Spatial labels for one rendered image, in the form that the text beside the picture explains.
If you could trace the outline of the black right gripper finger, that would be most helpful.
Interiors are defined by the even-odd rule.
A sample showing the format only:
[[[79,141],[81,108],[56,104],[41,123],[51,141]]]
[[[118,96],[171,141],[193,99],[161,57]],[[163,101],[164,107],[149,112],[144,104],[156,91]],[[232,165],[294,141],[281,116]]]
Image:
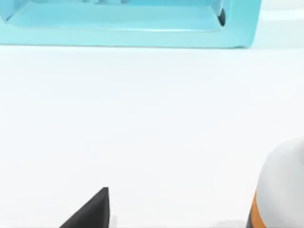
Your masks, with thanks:
[[[101,188],[59,228],[109,228],[109,188]]]

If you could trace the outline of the light blue rack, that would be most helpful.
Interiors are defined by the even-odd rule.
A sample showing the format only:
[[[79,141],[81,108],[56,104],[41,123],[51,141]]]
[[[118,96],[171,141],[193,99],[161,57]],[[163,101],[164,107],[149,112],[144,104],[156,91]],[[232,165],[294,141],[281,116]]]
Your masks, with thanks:
[[[262,0],[0,0],[0,45],[246,48]]]

